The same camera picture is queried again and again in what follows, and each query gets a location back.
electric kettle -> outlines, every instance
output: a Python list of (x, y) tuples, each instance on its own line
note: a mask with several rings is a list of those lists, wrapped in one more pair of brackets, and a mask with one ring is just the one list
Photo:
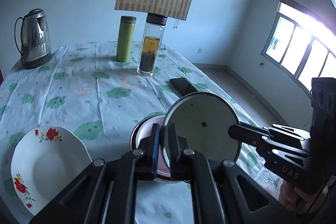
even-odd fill
[[(21, 50), (16, 43), (16, 23), (22, 19)], [(51, 55), (47, 15), (42, 9), (33, 9), (14, 25), (14, 39), (21, 54), (21, 63), (26, 69), (37, 68), (48, 62)]]

baseboard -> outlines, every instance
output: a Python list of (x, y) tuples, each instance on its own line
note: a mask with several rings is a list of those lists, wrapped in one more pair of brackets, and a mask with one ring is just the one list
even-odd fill
[(226, 65), (215, 65), (215, 64), (201, 64), (193, 63), (193, 65), (198, 69), (226, 69)]
[(0, 70), (0, 85), (2, 84), (3, 82), (3, 77), (2, 77), (2, 74), (1, 74), (1, 70)]
[(236, 73), (234, 70), (232, 70), (228, 66), (224, 66), (225, 70), (232, 74), (239, 82), (241, 82), (244, 86), (246, 86), (250, 92), (252, 92), (267, 108), (268, 110), (277, 118), (281, 125), (288, 126), (288, 123), (286, 123), (285, 119), (279, 114), (279, 112), (276, 111), (274, 107), (259, 93), (257, 90), (252, 87), (245, 79), (243, 79), (238, 73)]

white wall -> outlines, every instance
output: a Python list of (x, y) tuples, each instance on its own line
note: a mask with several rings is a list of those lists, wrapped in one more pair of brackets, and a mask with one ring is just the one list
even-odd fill
[[(336, 27), (336, 10), (331, 0), (295, 1)], [(290, 126), (309, 130), (312, 116), (310, 98), (285, 72), (261, 56), (278, 3), (279, 0), (252, 1), (229, 67), (252, 85)]]
[[(226, 64), (248, 0), (193, 0), (186, 21), (174, 29), (168, 19), (164, 42), (191, 62)], [(0, 0), (0, 68), (4, 76), (19, 59), (13, 29), (17, 17), (33, 8), (48, 15), (53, 47), (118, 39), (120, 16), (137, 17), (134, 40), (141, 40), (145, 13), (114, 10), (115, 0)]]

tablecloth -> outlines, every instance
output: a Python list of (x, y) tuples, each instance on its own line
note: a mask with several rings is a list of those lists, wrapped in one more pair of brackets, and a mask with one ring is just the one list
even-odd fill
[[(218, 85), (188, 60), (161, 45), (154, 76), (136, 72), (140, 42), (132, 43), (129, 62), (116, 62), (116, 42), (57, 47), (45, 65), (26, 70), (18, 62), (0, 86), (0, 195), (22, 224), (33, 217), (16, 196), (11, 159), (24, 134), (49, 124), (78, 136), (92, 159), (116, 160), (130, 149), (130, 134), (144, 117), (166, 113), (179, 99), (169, 79), (186, 77), (200, 91), (219, 95), (240, 121), (256, 125)], [(95, 125), (88, 130), (87, 123)], [(268, 171), (255, 149), (243, 144), (237, 164), (274, 197), (280, 178)], [(190, 187), (185, 182), (140, 181), (138, 224), (193, 223)]]

green thermos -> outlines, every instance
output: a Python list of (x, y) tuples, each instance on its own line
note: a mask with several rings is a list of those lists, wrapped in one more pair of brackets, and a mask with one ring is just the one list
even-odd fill
[(136, 20), (136, 17), (131, 16), (122, 16), (120, 19), (116, 57), (119, 62), (126, 62), (129, 60)]

